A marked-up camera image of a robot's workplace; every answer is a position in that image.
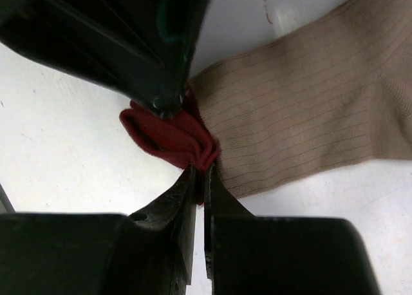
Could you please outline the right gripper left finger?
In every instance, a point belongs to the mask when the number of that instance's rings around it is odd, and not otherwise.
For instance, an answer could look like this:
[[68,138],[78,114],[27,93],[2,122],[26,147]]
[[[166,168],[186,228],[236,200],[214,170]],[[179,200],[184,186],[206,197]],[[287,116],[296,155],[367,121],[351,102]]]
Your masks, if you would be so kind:
[[1,215],[2,294],[185,294],[191,283],[196,177],[131,215]]

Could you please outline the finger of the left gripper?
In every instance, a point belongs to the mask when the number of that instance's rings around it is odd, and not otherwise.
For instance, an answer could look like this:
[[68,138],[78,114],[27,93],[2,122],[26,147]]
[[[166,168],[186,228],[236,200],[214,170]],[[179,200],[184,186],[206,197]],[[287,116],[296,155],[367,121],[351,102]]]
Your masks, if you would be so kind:
[[182,108],[210,1],[1,0],[1,42],[168,119]]

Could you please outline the brown sock with striped cuff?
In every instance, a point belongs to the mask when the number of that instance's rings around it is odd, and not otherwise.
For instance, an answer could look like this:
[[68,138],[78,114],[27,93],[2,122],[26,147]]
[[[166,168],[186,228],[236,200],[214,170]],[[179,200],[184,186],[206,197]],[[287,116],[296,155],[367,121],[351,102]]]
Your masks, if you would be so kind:
[[201,172],[216,162],[237,198],[371,159],[411,159],[411,0],[348,0],[189,82],[159,119],[120,113],[146,153]]

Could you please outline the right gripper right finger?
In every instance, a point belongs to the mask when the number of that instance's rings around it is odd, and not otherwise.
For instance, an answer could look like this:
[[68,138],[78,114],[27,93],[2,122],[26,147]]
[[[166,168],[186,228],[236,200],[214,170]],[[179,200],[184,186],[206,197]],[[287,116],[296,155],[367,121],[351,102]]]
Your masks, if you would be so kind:
[[362,238],[341,218],[255,216],[215,166],[205,176],[204,251],[214,294],[379,294]]

